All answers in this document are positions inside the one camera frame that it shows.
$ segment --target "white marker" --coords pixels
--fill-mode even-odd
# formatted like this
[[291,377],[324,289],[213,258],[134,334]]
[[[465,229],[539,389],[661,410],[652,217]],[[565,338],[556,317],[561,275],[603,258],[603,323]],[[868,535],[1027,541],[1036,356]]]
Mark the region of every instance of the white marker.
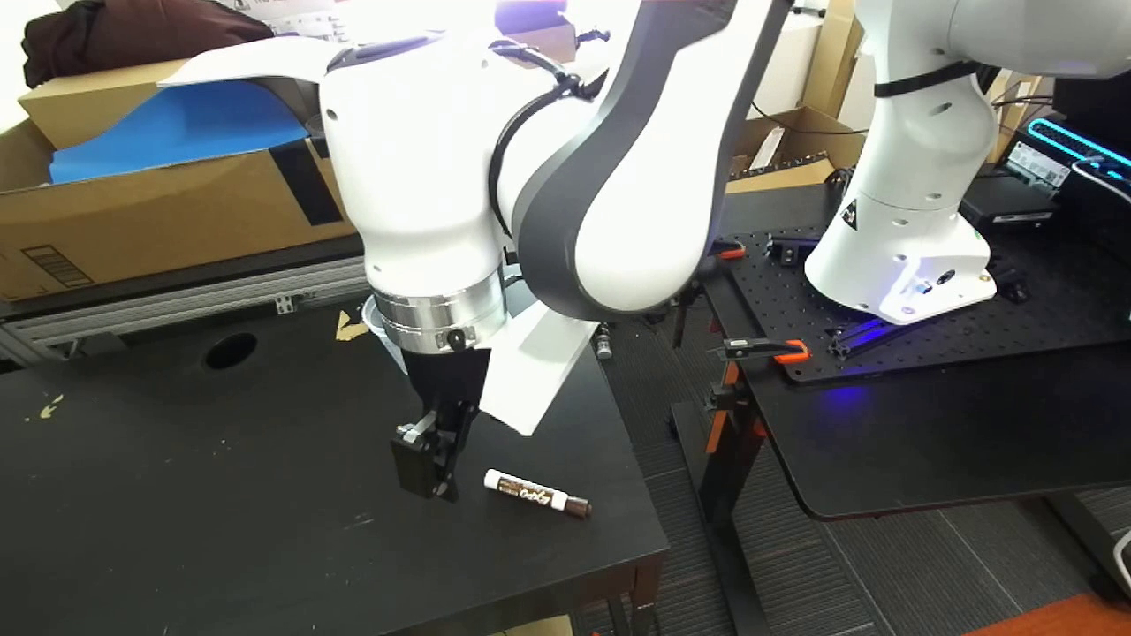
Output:
[[524,477],[511,477],[511,473],[500,473],[500,470],[487,470],[483,473],[483,488],[499,493],[499,494],[509,494],[509,499],[524,499],[524,501],[556,508],[561,516],[577,516],[577,519],[595,516],[595,506],[585,499],[577,499],[568,493],[559,493],[559,488],[548,488],[548,486],[533,486],[533,481],[524,481]]

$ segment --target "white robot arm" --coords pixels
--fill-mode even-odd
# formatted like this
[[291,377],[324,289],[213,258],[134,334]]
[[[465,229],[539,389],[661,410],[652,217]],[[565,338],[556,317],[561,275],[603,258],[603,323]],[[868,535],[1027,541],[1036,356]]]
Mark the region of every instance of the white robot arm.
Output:
[[996,295],[986,241],[958,217],[996,125],[973,65],[1048,79],[1131,72],[1121,0],[860,0],[875,59],[875,117],[809,283],[889,325]]
[[[490,34],[419,34],[332,65],[321,122],[365,241],[372,323],[407,352],[423,427],[478,407],[490,337],[509,323],[505,250],[537,302],[583,323],[649,310],[697,275],[721,209],[727,133],[789,7],[626,0],[603,92],[548,99],[505,133],[505,159],[500,131],[550,96],[556,79],[499,56]],[[992,142],[973,65],[1121,73],[1131,7],[860,0],[860,17],[880,107],[806,275],[843,308],[912,325],[992,296],[989,248],[958,217]]]

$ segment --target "cardboard box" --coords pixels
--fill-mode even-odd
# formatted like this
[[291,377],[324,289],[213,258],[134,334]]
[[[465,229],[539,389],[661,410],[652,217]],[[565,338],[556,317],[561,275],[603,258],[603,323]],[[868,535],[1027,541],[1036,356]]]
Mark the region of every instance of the cardboard box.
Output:
[[992,150],[986,157],[986,165],[1000,165],[1019,138],[1019,131],[1026,131],[1026,125],[1040,112],[1045,112],[1045,102],[1026,102],[1031,96],[1048,96],[1054,82],[1041,73],[1019,73],[1019,72],[1000,72],[992,79],[992,86],[986,89],[989,102],[1000,102],[1000,110],[992,110],[996,117],[996,138]]
[[862,27],[856,23],[856,5],[831,0],[809,59],[803,110],[831,122],[842,112],[860,43]]
[[66,189],[49,153],[32,125],[0,133],[0,305],[352,235],[311,142]]
[[761,144],[769,138],[778,125],[783,128],[783,133],[769,159],[775,169],[789,169],[816,159],[826,159],[837,169],[848,169],[860,164],[867,133],[842,128],[824,112],[795,110],[775,122],[745,122],[738,128],[731,144],[731,159],[736,159],[731,178],[742,178],[749,169],[749,159],[761,153]]
[[819,164],[806,164],[806,165],[790,165],[790,169],[727,182],[727,193],[816,189],[831,172],[834,172],[834,165],[826,159],[819,159]]
[[175,69],[173,59],[53,79],[24,92],[22,107],[53,150],[72,150],[136,110]]

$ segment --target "blue sheet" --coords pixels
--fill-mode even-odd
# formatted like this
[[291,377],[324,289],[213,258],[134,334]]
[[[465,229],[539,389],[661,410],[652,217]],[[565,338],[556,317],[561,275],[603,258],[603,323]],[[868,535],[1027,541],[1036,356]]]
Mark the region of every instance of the blue sheet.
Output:
[[260,82],[179,86],[154,92],[107,133],[59,150],[49,164],[49,182],[76,183],[247,157],[301,142],[302,133]]

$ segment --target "table leg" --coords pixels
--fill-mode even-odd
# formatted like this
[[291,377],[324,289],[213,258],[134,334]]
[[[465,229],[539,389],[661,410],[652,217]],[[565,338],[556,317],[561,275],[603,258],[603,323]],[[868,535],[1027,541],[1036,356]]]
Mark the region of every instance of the table leg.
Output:
[[603,602],[603,608],[609,608],[611,633],[630,636],[632,621],[626,616],[626,597],[614,593]]
[[661,560],[649,560],[637,566],[637,576],[632,576],[632,593],[630,593],[632,636],[661,633],[657,602],[661,602]]
[[736,626],[736,636],[769,633],[767,612],[755,602],[745,566],[742,539],[736,535],[736,501],[761,454],[761,437],[736,424],[723,427],[718,450],[704,454],[704,413],[671,407],[671,433],[677,436],[690,477],[701,493],[710,562]]
[[1108,530],[1091,516],[1091,508],[1078,494],[1048,494],[1045,506],[1059,516],[1059,522],[1089,550],[1089,560],[1118,582],[1118,590],[1131,597],[1131,582],[1112,562],[1118,539],[1108,539]]

